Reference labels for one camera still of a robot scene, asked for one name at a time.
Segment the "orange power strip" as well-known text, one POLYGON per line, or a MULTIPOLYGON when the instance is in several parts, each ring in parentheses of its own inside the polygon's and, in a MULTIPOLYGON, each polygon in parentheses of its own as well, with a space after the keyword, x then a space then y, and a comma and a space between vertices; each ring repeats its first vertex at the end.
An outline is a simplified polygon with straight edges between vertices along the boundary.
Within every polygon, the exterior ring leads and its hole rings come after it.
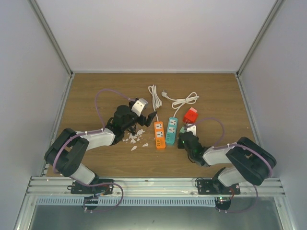
POLYGON ((165 143, 165 132, 164 125, 162 121, 154 122, 154 134, 155 134, 155 144, 158 150, 162 150, 166 148, 165 143))

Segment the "teal power strip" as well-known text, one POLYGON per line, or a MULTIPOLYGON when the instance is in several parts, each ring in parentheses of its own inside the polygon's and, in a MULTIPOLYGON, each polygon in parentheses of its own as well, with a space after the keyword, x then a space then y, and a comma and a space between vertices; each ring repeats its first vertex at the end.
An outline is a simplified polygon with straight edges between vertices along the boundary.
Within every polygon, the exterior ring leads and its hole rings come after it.
POLYGON ((176 140, 178 119, 170 117, 168 120, 165 142, 168 145, 173 145, 176 140))

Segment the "red cube socket adapter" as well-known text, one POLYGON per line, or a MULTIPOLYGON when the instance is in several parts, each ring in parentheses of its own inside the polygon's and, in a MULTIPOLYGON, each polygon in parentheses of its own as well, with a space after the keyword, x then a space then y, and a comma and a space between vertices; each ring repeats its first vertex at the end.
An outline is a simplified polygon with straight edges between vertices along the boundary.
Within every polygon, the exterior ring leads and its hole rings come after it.
POLYGON ((185 124, 193 124, 198 118, 198 111, 191 107, 184 115, 183 122, 185 124))

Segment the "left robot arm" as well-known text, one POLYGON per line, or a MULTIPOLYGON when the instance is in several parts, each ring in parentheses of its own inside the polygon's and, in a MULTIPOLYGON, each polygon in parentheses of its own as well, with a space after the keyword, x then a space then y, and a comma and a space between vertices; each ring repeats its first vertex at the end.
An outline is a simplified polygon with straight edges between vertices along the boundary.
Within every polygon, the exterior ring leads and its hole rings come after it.
POLYGON ((135 134, 137 124, 149 127, 157 112, 145 117, 142 111, 143 108, 120 105, 105 128, 84 132, 64 129, 45 153, 45 161, 57 173, 82 184, 87 193, 95 193, 99 188, 98 176, 82 164, 85 153, 101 146, 116 145, 124 138, 125 131, 135 134))

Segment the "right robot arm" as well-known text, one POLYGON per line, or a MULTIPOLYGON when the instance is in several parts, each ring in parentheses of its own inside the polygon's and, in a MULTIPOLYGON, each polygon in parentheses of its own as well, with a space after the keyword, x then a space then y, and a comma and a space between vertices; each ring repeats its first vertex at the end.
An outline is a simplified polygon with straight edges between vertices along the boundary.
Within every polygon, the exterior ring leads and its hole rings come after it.
POLYGON ((179 134, 178 148, 187 152, 188 158, 199 166, 210 167, 217 164, 232 164, 221 168, 211 179, 213 190, 225 193, 230 186, 249 182, 259 186, 272 176, 276 159, 251 141, 241 137, 237 142, 220 147, 204 147, 192 132, 179 134))

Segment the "white plastic shards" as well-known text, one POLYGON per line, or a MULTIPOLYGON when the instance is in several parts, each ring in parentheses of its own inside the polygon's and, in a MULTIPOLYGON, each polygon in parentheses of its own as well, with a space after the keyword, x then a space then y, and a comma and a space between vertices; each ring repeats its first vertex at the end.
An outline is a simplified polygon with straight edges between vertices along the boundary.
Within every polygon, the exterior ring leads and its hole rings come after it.
POLYGON ((135 151, 138 148, 149 147, 148 140, 145 138, 144 129, 137 129, 135 134, 127 132, 125 137, 122 139, 122 142, 131 145, 131 151, 135 151))

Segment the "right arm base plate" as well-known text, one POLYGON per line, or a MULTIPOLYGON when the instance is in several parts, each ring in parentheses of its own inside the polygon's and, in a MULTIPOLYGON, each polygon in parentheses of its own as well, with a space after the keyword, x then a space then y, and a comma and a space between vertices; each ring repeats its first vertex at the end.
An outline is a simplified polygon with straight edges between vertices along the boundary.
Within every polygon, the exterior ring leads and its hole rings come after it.
POLYGON ((211 179, 196 178, 194 185, 199 195, 239 195, 241 194, 239 184, 230 187, 215 188, 211 179))

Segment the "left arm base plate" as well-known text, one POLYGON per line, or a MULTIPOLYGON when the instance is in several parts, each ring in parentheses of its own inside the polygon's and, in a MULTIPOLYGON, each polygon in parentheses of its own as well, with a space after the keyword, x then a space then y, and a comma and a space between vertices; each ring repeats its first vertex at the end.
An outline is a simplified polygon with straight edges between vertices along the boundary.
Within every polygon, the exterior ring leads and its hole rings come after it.
POLYGON ((72 182, 72 185, 67 186, 71 194, 84 194, 84 195, 111 195, 113 193, 113 179, 98 179, 91 182, 91 184, 105 184, 101 186, 88 187, 81 185, 77 182, 72 182))

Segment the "aluminium rail frame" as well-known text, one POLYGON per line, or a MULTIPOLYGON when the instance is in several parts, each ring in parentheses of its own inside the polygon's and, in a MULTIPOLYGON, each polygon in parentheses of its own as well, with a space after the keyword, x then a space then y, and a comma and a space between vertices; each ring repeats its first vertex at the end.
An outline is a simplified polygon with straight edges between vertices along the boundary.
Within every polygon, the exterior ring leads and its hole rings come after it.
MULTIPOLYGON (((31 177, 14 229, 30 228, 37 205, 81 205, 85 195, 71 194, 67 187, 72 183, 72 179, 66 177, 31 177)), ((114 188, 111 195, 99 198, 98 205, 114 206, 124 197, 122 204, 128 206, 212 207, 214 198, 220 197, 208 188, 197 187, 194 178, 116 178, 115 183, 120 187, 114 188)), ((282 229, 296 229, 280 179, 267 179, 257 189, 248 182, 240 183, 238 188, 240 193, 236 198, 272 197, 282 229)))

